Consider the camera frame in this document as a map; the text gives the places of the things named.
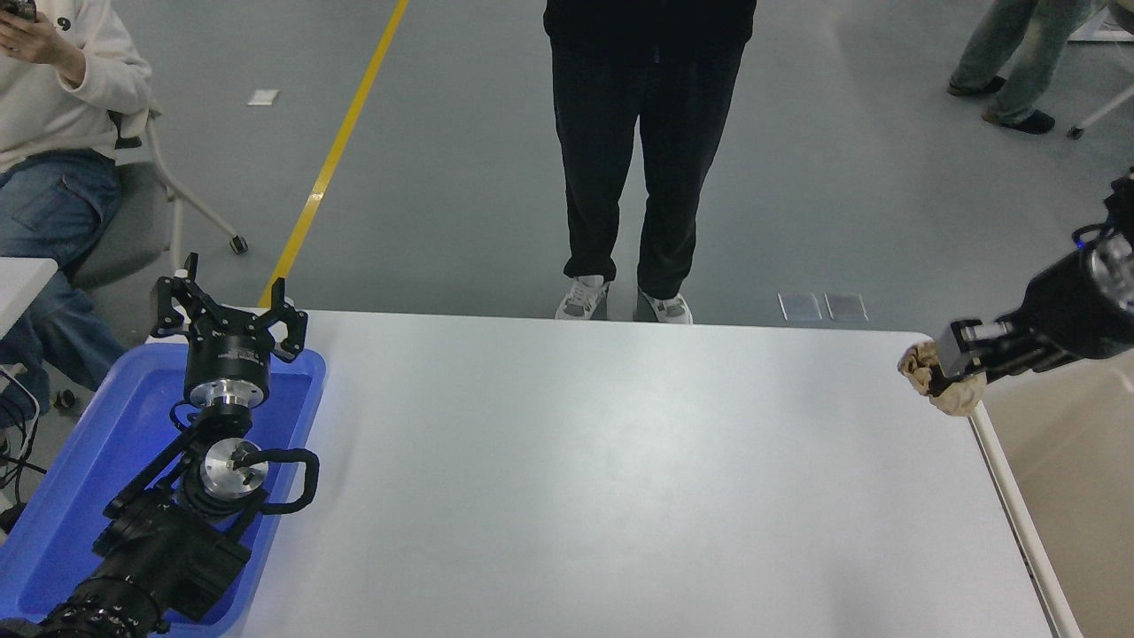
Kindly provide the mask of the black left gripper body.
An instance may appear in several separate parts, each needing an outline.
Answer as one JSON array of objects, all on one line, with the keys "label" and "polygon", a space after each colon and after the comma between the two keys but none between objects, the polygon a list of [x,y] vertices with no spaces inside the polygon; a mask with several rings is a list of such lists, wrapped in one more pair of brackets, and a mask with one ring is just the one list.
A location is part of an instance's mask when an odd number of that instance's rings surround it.
[{"label": "black left gripper body", "polygon": [[191,318],[185,384],[202,386],[208,381],[248,381],[266,386],[273,337],[268,330],[249,332],[252,318],[229,318],[222,324],[208,314]]}]

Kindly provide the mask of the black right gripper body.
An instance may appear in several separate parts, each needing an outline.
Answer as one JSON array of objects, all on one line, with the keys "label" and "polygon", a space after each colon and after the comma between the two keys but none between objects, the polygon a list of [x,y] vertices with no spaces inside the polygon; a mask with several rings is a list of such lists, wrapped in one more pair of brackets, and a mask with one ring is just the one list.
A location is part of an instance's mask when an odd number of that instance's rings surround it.
[{"label": "black right gripper body", "polygon": [[1076,250],[1034,277],[1016,311],[1001,322],[1029,327],[1061,350],[1108,359],[1133,346],[1133,318],[1099,290],[1086,250]]}]

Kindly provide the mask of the person's hand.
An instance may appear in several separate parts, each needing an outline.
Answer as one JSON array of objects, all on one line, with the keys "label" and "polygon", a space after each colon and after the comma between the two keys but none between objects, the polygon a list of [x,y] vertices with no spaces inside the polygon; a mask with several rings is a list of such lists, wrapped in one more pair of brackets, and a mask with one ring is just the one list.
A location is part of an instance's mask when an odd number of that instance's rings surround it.
[{"label": "person's hand", "polygon": [[8,58],[52,66],[73,88],[85,80],[88,62],[84,52],[66,41],[48,22],[44,12],[36,12],[34,19],[3,12],[1,48]]}]

